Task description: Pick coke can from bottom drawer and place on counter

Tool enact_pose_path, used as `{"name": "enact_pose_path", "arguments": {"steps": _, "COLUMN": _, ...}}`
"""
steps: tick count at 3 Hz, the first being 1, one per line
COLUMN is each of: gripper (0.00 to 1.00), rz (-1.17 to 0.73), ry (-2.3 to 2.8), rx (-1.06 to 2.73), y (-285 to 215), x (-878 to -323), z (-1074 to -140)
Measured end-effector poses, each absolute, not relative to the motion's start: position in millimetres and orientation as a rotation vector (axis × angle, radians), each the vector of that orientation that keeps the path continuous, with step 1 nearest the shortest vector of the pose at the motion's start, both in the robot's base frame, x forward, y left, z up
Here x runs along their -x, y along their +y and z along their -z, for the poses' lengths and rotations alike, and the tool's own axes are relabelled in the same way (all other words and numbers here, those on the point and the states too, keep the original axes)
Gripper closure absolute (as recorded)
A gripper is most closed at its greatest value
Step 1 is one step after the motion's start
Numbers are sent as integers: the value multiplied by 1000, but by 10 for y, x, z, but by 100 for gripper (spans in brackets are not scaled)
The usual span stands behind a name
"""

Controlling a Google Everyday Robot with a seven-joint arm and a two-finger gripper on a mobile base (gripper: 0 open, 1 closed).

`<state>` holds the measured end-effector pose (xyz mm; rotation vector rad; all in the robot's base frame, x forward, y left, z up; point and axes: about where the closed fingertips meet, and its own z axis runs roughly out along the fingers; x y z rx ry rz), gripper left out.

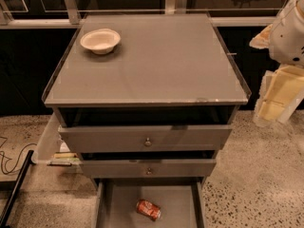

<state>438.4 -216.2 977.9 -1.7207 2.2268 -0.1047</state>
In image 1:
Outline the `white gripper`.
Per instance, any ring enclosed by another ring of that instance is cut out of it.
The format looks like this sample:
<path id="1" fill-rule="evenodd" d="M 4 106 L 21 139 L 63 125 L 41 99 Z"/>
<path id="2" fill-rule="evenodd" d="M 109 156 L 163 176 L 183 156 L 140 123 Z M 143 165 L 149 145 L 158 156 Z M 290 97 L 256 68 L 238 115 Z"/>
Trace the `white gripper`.
<path id="1" fill-rule="evenodd" d="M 254 123 L 261 127 L 285 124 L 304 99 L 304 0 L 290 0 L 249 46 L 269 48 L 273 60 L 287 64 L 267 70 L 262 77 Z"/>

